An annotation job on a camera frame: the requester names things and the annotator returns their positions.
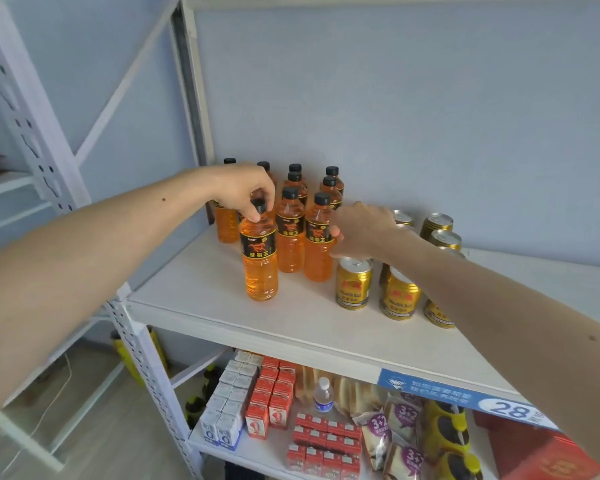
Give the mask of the person's left hand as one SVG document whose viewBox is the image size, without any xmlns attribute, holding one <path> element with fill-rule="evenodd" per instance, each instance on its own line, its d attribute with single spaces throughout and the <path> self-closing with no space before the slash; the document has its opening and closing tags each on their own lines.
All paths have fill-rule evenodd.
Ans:
<svg viewBox="0 0 600 480">
<path fill-rule="evenodd" d="M 210 198 L 242 215 L 242 199 L 261 198 L 262 214 L 272 211 L 275 185 L 266 170 L 254 164 L 228 164 L 205 169 L 210 179 Z"/>
</svg>

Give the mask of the person's right hand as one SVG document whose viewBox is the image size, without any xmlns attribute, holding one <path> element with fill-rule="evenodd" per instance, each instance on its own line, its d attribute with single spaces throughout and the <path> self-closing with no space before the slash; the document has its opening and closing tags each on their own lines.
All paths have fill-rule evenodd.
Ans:
<svg viewBox="0 0 600 480">
<path fill-rule="evenodd" d="M 330 226 L 351 224 L 351 258 L 392 264 L 420 243 L 413 231 L 398 227 L 389 209 L 355 202 L 337 209 Z"/>
</svg>

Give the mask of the orange drink bottle black cap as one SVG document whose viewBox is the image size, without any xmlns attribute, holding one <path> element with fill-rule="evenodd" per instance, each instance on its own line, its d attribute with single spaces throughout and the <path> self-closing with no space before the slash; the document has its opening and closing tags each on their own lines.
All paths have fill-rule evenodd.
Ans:
<svg viewBox="0 0 600 480">
<path fill-rule="evenodd" d="M 267 215 L 264 198 L 251 200 L 260 220 L 243 218 L 239 224 L 240 249 L 246 293 L 254 301 L 268 301 L 278 292 L 278 227 Z"/>
<path fill-rule="evenodd" d="M 304 268 L 307 279 L 312 282 L 328 281 L 333 271 L 333 259 L 330 250 L 335 244 L 330 223 L 333 216 L 331 195 L 316 193 L 313 206 L 305 216 Z"/>
</svg>

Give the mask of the person's left forearm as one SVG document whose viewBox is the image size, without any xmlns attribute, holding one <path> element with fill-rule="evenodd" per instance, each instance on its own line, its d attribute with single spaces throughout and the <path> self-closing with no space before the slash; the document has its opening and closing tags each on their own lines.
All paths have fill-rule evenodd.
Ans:
<svg viewBox="0 0 600 480">
<path fill-rule="evenodd" d="M 203 169 L 58 217 L 0 250 L 0 409 L 210 199 Z"/>
</svg>

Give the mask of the person's right forearm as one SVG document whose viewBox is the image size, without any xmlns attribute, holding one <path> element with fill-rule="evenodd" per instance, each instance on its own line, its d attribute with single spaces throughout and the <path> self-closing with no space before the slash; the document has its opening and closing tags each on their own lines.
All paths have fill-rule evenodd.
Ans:
<svg viewBox="0 0 600 480">
<path fill-rule="evenodd" d="M 600 464 L 600 323 L 405 230 L 378 259 L 416 282 L 531 405 Z"/>
</svg>

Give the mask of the cluster of orange bottles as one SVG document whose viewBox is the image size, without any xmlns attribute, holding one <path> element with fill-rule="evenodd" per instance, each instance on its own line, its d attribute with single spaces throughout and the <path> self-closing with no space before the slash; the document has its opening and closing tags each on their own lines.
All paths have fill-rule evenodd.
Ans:
<svg viewBox="0 0 600 480">
<path fill-rule="evenodd" d="M 308 199 L 302 165 L 292 163 L 271 212 L 257 223 L 263 234 L 257 234 L 255 224 L 243 219 L 241 213 L 229 210 L 213 200 L 218 239 L 240 242 L 243 257 L 250 262 L 277 257 L 278 268 L 284 273 L 298 273 L 304 259 L 305 208 Z"/>
</svg>

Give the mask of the group of gold cans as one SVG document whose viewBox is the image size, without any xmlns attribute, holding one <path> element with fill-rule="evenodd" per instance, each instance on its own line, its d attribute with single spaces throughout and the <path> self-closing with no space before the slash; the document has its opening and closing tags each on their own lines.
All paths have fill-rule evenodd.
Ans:
<svg viewBox="0 0 600 480">
<path fill-rule="evenodd" d="M 401 210 L 391 210 L 395 224 L 414 232 L 411 218 Z M 424 218 L 420 238 L 442 250 L 444 255 L 464 258 L 461 252 L 462 238 L 454 231 L 454 219 L 448 214 L 434 212 Z M 335 299 L 339 306 L 348 310 L 360 310 L 370 299 L 370 286 L 374 264 L 371 259 L 358 260 L 344 257 L 339 259 Z M 396 321 L 405 321 L 414 316 L 421 297 L 422 286 L 404 271 L 382 264 L 378 279 L 380 287 L 379 308 L 385 316 Z"/>
</svg>

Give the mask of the white metal shelf rack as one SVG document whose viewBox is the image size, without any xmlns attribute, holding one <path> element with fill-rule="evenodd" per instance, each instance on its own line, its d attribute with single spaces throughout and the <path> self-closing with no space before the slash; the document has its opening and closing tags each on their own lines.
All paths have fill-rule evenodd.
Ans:
<svg viewBox="0 0 600 480">
<path fill-rule="evenodd" d="M 42 200 L 39 206 L 11 217 L 10 221 L 17 221 L 47 208 L 52 208 L 59 215 L 68 214 L 91 203 L 79 165 L 16 26 L 8 0 L 0 0 L 0 117 L 15 140 L 28 166 L 30 181 Z M 13 441 L 20 452 L 28 453 L 54 473 L 62 471 L 65 466 L 56 457 L 57 450 L 123 370 L 121 363 L 113 368 L 96 391 L 67 420 L 49 446 L 37 441 L 35 434 L 38 427 L 72 378 L 72 364 L 67 351 L 100 322 L 111 322 L 106 310 L 97 311 L 76 327 L 8 396 L 0 408 L 0 434 Z M 39 379 L 49 366 L 62 358 L 68 367 L 69 376 L 43 412 L 32 433 L 28 433 L 7 415 L 5 408 Z"/>
<path fill-rule="evenodd" d="M 529 404 L 460 332 L 429 324 L 420 309 L 407 322 L 382 315 L 377 282 L 369 306 L 348 312 L 335 303 L 334 278 L 312 283 L 302 275 L 284 274 L 278 297 L 258 303 L 246 297 L 241 276 L 240 246 L 220 244 L 215 232 L 206 230 L 113 308 L 116 327 L 196 480 L 202 480 L 202 453 L 275 477 L 304 478 L 286 471 L 283 464 L 292 427 L 272 428 L 266 441 L 243 436 L 235 451 L 206 443 L 200 425 L 187 428 L 175 389 L 220 357 L 225 347 L 249 349 L 373 385 L 381 369 L 388 369 Z M 159 369 L 149 325 L 208 340 L 219 350 L 167 379 Z M 468 409 L 467 416 L 473 451 L 484 461 L 485 478 L 496 479 L 487 434 L 476 430 L 472 411 L 476 410 Z"/>
</svg>

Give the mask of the small clear water bottle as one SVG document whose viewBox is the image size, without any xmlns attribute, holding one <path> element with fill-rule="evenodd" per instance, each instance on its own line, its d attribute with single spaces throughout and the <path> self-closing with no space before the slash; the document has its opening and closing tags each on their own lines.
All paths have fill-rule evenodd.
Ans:
<svg viewBox="0 0 600 480">
<path fill-rule="evenodd" d="M 321 376 L 313 389 L 313 406 L 319 415 L 332 411 L 334 404 L 334 391 L 330 380 Z"/>
</svg>

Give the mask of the dark bottle green label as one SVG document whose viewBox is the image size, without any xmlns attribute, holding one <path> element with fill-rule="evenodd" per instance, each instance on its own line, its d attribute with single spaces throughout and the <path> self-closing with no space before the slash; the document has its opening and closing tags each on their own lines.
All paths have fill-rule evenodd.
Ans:
<svg viewBox="0 0 600 480">
<path fill-rule="evenodd" d="M 207 402 L 199 395 L 193 395 L 185 403 L 184 414 L 189 429 L 193 430 L 199 422 L 207 406 Z"/>
<path fill-rule="evenodd" d="M 203 371 L 203 377 L 205 381 L 202 387 L 202 394 L 205 402 L 208 401 L 215 392 L 223 372 L 224 369 L 215 364 L 207 366 Z"/>
</svg>

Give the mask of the row of red white cartons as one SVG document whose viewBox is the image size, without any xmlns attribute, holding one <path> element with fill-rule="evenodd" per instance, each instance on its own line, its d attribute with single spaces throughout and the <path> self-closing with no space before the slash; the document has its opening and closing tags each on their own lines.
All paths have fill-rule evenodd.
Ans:
<svg viewBox="0 0 600 480">
<path fill-rule="evenodd" d="M 265 440 L 269 430 L 287 430 L 296 389 L 296 366 L 270 356 L 262 359 L 246 407 L 246 428 L 251 438 Z"/>
</svg>

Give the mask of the blue shelf label strip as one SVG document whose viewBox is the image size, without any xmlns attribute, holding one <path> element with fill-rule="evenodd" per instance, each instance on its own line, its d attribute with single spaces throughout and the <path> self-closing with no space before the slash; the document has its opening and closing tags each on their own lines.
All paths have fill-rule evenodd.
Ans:
<svg viewBox="0 0 600 480">
<path fill-rule="evenodd" d="M 475 392 L 428 379 L 416 378 L 388 369 L 381 369 L 376 384 L 424 399 L 455 404 L 463 408 L 515 420 L 538 428 L 560 431 L 544 413 L 528 403 Z"/>
</svg>

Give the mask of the purple white biscuit packet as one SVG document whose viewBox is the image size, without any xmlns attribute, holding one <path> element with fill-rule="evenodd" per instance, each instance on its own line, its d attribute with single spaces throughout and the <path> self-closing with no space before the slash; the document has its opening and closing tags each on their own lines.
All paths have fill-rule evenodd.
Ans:
<svg viewBox="0 0 600 480">
<path fill-rule="evenodd" d="M 425 457 L 410 444 L 392 443 L 386 457 L 383 480 L 422 480 Z"/>
<path fill-rule="evenodd" d="M 382 470 L 392 442 L 392 433 L 384 409 L 353 415 L 352 421 L 361 428 L 371 470 L 374 472 Z"/>
<path fill-rule="evenodd" d="M 392 437 L 417 445 L 418 425 L 423 409 L 423 403 L 416 395 L 398 390 L 389 391 L 384 412 Z"/>
</svg>

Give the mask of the yellow bag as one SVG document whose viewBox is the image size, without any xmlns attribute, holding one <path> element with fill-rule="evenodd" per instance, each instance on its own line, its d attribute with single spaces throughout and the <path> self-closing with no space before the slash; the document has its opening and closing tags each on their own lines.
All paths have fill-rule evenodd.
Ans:
<svg viewBox="0 0 600 480">
<path fill-rule="evenodd" d="M 169 372 L 169 364 L 168 361 L 166 359 L 166 356 L 162 350 L 162 347 L 160 345 L 160 341 L 159 341 L 159 337 L 157 335 L 157 333 L 152 329 L 151 326 L 147 326 L 147 329 L 150 333 L 150 336 L 152 338 L 152 341 L 156 347 L 157 353 L 159 355 L 160 361 L 162 363 L 162 365 L 165 368 L 165 371 L 167 372 L 167 375 L 169 376 L 170 372 Z M 129 371 L 131 377 L 133 377 L 133 379 L 140 385 L 144 385 L 144 380 L 142 379 L 140 373 L 138 372 L 138 370 L 136 369 L 134 360 L 131 356 L 131 354 L 128 352 L 125 343 L 123 342 L 123 340 L 120 337 L 120 334 L 118 333 L 117 329 L 113 329 L 110 333 L 110 338 L 112 339 L 112 343 L 113 343 L 113 347 L 115 349 L 115 351 L 117 352 L 117 354 L 119 355 L 122 363 L 124 364 L 126 370 Z"/>
</svg>

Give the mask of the row of white blue cartons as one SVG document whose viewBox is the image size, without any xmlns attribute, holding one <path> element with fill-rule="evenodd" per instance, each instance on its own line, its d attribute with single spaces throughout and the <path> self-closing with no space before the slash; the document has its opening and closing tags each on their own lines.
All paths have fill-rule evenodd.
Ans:
<svg viewBox="0 0 600 480">
<path fill-rule="evenodd" d="M 222 369 L 219 384 L 202 414 L 199 424 L 206 443 L 235 451 L 245 423 L 246 407 L 253 392 L 261 356 L 237 350 Z"/>
</svg>

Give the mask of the stack of small red boxes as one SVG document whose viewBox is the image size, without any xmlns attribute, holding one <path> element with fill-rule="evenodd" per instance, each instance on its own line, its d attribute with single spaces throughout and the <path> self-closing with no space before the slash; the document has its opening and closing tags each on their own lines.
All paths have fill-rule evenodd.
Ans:
<svg viewBox="0 0 600 480">
<path fill-rule="evenodd" d="M 360 426 L 297 413 L 286 468 L 323 480 L 361 480 L 362 446 Z"/>
</svg>

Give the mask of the large red box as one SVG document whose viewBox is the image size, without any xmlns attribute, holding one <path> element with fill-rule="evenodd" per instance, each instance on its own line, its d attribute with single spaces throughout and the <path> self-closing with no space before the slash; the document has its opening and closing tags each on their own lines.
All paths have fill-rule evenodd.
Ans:
<svg viewBox="0 0 600 480">
<path fill-rule="evenodd" d="M 562 433 L 474 411 L 500 480 L 600 480 L 600 466 Z"/>
</svg>

